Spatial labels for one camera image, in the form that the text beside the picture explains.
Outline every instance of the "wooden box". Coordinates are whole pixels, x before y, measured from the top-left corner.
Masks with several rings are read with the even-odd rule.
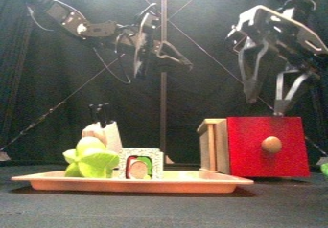
[[[247,177],[309,176],[301,118],[204,119],[196,132],[202,171]],[[277,148],[267,145],[273,138]]]

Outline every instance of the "tray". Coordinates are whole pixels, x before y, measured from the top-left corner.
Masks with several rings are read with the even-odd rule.
[[[207,171],[164,171],[163,179],[109,179],[65,177],[64,171],[49,171],[12,177],[29,181],[32,188],[46,191],[124,192],[124,193],[231,193],[236,185],[253,181]]]

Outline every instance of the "star fruit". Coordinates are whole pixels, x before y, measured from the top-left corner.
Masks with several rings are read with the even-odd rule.
[[[119,156],[107,150],[103,142],[96,137],[83,137],[75,146],[64,153],[69,163],[65,177],[109,178],[112,169],[119,164]]]

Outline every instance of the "black table surface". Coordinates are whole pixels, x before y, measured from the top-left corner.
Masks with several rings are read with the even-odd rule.
[[[0,167],[0,227],[328,227],[328,180],[261,178],[231,194],[36,191],[13,176],[62,165]]]

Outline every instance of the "knob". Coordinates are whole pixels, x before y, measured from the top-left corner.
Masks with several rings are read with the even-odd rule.
[[[282,141],[275,136],[269,136],[261,142],[261,148],[263,151],[275,154],[282,150]]]

